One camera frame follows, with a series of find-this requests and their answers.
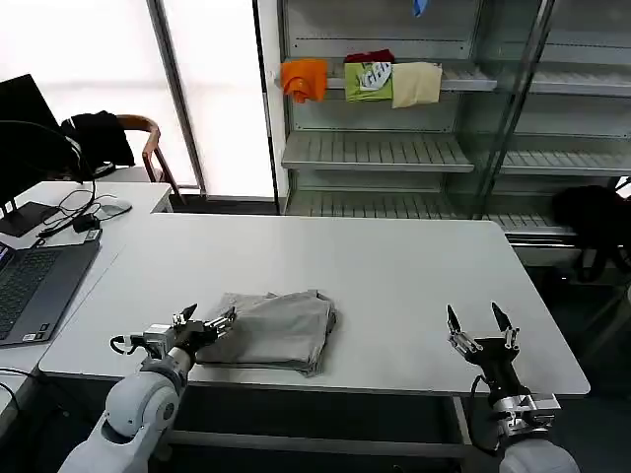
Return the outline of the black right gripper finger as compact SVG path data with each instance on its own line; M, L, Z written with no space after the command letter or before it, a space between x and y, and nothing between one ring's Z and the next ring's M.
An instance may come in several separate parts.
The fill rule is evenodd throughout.
M513 326L512 322L509 319L509 316L503 310L501 310L501 308L496 303L491 303L491 308L498 324L499 330L505 338L506 348L509 350L517 351L519 349L518 335L520 329Z
M452 347L460 354L476 353L478 351L478 344L466 332L461 330L456 313L450 304L447 305L447 314L450 332L448 341Z

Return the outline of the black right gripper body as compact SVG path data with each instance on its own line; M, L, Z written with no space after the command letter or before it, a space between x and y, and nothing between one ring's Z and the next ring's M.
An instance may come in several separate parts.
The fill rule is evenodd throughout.
M530 390L520 382L512 365L519 353L517 349L507 348L505 340L500 338L476 339L476 343L482 349L469 352L465 359L481 367L490 389L490 400L530 394Z

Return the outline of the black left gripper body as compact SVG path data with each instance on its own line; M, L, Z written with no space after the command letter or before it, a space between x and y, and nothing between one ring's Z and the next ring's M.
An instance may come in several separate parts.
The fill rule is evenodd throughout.
M198 351L218 338L217 328L208 321L175 322L172 329L175 332L174 346L184 351Z

